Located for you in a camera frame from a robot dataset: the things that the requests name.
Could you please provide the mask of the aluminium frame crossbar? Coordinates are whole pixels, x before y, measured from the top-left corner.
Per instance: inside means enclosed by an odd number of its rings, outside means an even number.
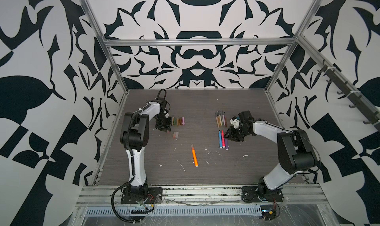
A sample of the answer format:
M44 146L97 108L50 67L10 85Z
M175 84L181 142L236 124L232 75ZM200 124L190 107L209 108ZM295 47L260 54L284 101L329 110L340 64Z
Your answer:
M222 38L222 39L104 39L107 47L126 46L211 46L211 45L289 45L294 38Z

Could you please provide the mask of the gold ochre marker pen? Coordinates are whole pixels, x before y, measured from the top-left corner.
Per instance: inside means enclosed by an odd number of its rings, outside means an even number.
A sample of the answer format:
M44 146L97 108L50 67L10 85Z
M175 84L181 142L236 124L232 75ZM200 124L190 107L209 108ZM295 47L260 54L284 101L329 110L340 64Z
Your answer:
M215 113L215 118L216 118L216 122L217 122L217 127L220 128L220 121L219 121L218 112Z

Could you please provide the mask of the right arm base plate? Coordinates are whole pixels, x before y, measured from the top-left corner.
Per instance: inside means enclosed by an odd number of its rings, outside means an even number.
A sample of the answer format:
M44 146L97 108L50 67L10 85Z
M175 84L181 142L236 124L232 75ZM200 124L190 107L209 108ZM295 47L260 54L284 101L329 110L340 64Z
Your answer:
M265 186L243 186L241 188L243 202L283 202L282 189L270 190Z

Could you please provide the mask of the olive tan marker pen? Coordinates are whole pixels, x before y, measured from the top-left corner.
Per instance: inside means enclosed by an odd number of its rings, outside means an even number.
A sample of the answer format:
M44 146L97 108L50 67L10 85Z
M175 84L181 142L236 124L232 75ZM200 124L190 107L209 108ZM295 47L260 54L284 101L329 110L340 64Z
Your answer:
M222 112L218 112L218 117L219 117L219 122L220 122L220 126L224 126L224 120L223 120L223 117L222 117Z

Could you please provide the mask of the purple marker pen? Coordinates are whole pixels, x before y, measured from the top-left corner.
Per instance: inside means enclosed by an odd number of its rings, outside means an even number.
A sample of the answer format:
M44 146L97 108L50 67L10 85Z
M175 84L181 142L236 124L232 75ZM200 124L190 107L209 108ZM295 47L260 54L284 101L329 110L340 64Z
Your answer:
M229 150L228 140L226 138L224 140L225 140L225 149Z

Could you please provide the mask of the orange marker pen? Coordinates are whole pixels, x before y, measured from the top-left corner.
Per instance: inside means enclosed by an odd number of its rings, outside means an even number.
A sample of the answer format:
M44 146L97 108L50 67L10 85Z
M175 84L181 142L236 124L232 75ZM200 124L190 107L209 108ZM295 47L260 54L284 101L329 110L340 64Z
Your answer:
M198 164L197 155L196 155L196 151L195 151L194 145L191 145L191 148L192 148L192 155L193 155L193 160L194 160L195 167L198 167L199 164Z

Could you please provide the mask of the circuit board with green light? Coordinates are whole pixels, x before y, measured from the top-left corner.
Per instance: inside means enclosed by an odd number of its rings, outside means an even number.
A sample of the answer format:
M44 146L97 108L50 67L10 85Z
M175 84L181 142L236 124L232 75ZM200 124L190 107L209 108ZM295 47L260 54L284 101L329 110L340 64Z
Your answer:
M263 205L261 206L261 219L264 221L270 222L274 219L278 218L281 213L281 208L277 205L269 206Z

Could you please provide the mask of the aluminium front rail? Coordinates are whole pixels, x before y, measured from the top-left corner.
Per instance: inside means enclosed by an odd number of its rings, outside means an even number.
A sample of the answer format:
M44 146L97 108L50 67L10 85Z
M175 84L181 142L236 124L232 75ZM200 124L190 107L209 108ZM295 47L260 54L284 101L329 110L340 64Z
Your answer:
M154 199L155 205L239 205L242 185L167 185L162 186L159 199ZM75 203L75 207L111 206L111 195L116 186L83 187ZM318 184L286 184L281 194L276 198L279 205L316 204L329 205L329 202Z

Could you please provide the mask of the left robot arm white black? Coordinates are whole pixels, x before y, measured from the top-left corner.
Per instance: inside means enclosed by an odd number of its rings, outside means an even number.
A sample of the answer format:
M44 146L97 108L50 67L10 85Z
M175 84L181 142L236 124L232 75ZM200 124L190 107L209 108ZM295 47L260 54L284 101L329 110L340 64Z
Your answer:
M167 104L164 97L156 97L144 107L124 114L120 142L129 158L130 178L127 191L131 194L147 195L144 151L149 140L149 122L155 119L155 129L170 132L172 119L168 116Z

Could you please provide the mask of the grey hook rack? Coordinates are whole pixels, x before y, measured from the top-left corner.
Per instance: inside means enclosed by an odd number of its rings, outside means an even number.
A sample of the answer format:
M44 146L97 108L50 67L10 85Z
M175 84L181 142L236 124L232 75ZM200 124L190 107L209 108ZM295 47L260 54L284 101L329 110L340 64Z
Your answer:
M320 66L318 73L323 73L327 76L327 87L325 90L325 98L328 100L328 90L331 84L334 84L337 88L337 95L348 98L352 105L349 107L351 109L358 109L361 114L366 118L363 121L365 125L373 125L378 132L380 131L380 110L372 104L365 95L359 91L343 74L342 72L334 67L328 66L325 60L322 62L317 62Z

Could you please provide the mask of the pink red marker pen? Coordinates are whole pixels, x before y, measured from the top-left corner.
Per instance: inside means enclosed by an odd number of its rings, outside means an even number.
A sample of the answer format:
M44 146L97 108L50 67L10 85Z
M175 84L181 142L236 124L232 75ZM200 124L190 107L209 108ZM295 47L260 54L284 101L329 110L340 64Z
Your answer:
M222 142L222 148L226 148L225 138L224 138L224 131L223 130L221 130L221 142Z

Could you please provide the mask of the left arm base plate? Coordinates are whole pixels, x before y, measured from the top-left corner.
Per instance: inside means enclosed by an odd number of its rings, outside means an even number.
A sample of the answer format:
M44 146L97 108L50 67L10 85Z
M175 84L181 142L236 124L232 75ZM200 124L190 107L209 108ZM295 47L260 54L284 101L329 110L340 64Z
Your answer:
M156 203L160 202L163 195L161 187L134 187L127 186L123 189L121 204L134 204L137 202Z

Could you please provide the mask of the blue marker pen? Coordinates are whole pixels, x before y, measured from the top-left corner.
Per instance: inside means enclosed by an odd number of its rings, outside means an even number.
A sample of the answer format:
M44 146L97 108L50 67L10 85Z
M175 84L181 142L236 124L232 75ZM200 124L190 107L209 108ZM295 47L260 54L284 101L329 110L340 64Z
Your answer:
M218 131L218 141L219 141L219 148L222 149L223 148L223 142L222 142L221 131Z

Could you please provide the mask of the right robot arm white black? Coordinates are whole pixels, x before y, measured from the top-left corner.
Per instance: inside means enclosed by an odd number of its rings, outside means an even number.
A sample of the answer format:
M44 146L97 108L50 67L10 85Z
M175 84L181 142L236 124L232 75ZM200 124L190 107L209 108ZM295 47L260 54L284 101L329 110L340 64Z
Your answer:
M317 154L304 130L286 130L267 120L253 118L249 111L239 113L230 123L224 134L229 141L238 143L247 136L262 136L277 144L278 164L259 180L255 190L261 200L279 194L282 186L294 176L317 166Z

